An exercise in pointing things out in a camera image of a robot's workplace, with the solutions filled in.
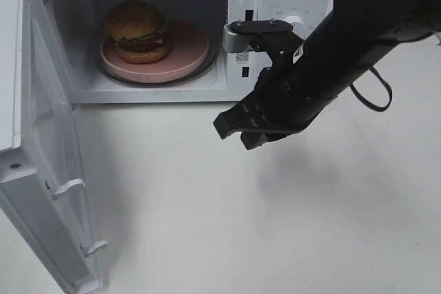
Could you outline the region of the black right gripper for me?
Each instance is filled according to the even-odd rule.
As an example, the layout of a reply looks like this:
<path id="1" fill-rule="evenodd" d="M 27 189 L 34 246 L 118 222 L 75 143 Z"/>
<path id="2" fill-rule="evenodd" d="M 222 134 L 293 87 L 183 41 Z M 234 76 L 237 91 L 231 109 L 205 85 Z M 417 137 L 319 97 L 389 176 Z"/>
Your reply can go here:
<path id="1" fill-rule="evenodd" d="M 213 122 L 221 139 L 240 132 L 245 149 L 255 149 L 306 129 L 331 102 L 331 42 L 305 41 L 300 48 L 297 61 L 292 46 L 266 49 L 272 65 L 260 73 L 254 91 Z"/>

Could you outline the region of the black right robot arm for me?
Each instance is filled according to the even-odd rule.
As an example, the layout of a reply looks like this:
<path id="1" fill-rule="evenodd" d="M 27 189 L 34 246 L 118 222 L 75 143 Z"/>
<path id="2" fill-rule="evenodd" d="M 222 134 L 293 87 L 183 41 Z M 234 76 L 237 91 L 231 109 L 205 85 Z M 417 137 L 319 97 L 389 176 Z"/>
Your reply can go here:
<path id="1" fill-rule="evenodd" d="M 303 131 L 397 45 L 437 34 L 440 0 L 334 0 L 306 39 L 292 29 L 275 19 L 225 26 L 227 52 L 264 52 L 271 66 L 243 100 L 216 117 L 221 138 L 237 132 L 254 149 Z"/>

